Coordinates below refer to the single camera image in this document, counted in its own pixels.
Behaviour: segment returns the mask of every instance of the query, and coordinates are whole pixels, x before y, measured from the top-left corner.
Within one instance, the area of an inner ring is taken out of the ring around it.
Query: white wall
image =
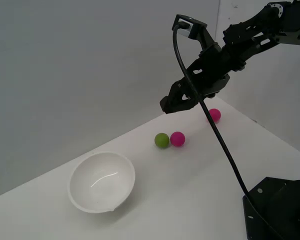
[[[0,0],[0,194],[162,114],[160,99],[182,76],[175,15],[206,22],[214,36],[218,7]],[[199,45],[180,42],[193,61]]]
[[[217,41],[223,46],[223,30],[253,17],[268,2],[221,0]],[[300,151],[300,46],[280,44],[253,56],[230,77],[218,96]]]

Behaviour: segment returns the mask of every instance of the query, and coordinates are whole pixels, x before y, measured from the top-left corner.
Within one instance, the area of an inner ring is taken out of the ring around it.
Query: table surface
[[[264,177],[300,179],[300,152],[218,98],[218,128],[248,187]],[[182,148],[158,149],[157,133],[181,131]],[[114,212],[85,213],[69,201],[76,165],[99,151],[134,165],[129,198]],[[243,193],[199,106],[162,115],[0,196],[0,240],[245,240]]]

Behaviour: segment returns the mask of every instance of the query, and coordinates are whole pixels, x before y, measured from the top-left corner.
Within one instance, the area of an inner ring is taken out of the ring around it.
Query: magenta ball
[[[186,137],[182,132],[175,131],[170,137],[170,142],[175,147],[181,147],[186,141]]]
[[[212,109],[209,110],[209,113],[210,113],[213,121],[215,123],[218,123],[220,118],[221,118],[221,112],[216,108],[212,108]]]

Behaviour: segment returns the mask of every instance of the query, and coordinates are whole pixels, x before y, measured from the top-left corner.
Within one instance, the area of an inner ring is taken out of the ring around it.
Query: ball
[[[169,142],[169,136],[163,132],[158,133],[154,138],[155,145],[161,149],[168,147]]]
[[[216,108],[212,108],[209,110],[209,113],[210,113],[213,121],[217,124],[221,118],[221,112]]]
[[[182,132],[175,131],[174,133],[172,133],[170,141],[173,146],[181,147],[185,143],[186,137]]]

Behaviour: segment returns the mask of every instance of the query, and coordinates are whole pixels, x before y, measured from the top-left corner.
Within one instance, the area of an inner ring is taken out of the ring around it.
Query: green ball
[[[162,149],[168,147],[169,142],[170,142],[169,136],[162,132],[158,133],[154,138],[155,145],[157,145],[157,147]]]

